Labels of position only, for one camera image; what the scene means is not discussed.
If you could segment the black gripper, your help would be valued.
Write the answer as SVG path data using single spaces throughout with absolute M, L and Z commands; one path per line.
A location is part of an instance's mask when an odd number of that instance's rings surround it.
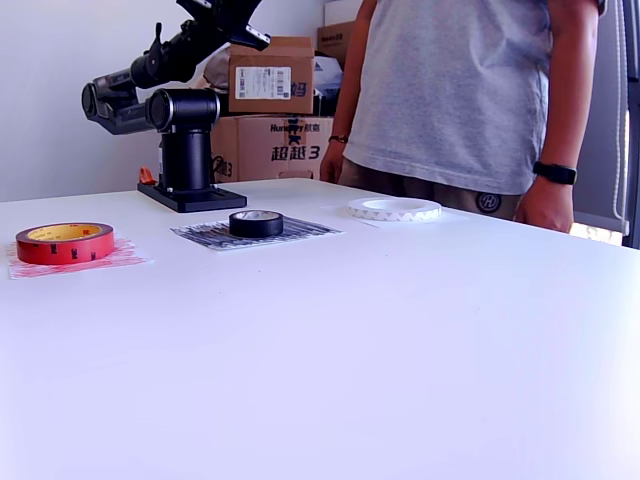
M 177 0 L 195 21 L 212 26 L 228 42 L 264 51 L 271 43 L 271 36 L 250 25 L 251 17 L 260 0 Z

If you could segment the person's right hand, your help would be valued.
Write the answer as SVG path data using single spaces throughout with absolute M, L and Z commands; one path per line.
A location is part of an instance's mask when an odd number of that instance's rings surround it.
M 338 141 L 331 141 L 320 165 L 320 180 L 338 184 L 344 162 L 345 145 Z

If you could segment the person's left hand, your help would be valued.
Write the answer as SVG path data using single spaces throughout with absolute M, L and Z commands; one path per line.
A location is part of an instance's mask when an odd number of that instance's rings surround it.
M 573 187 L 537 177 L 522 196 L 516 209 L 515 221 L 569 233 L 574 223 Z

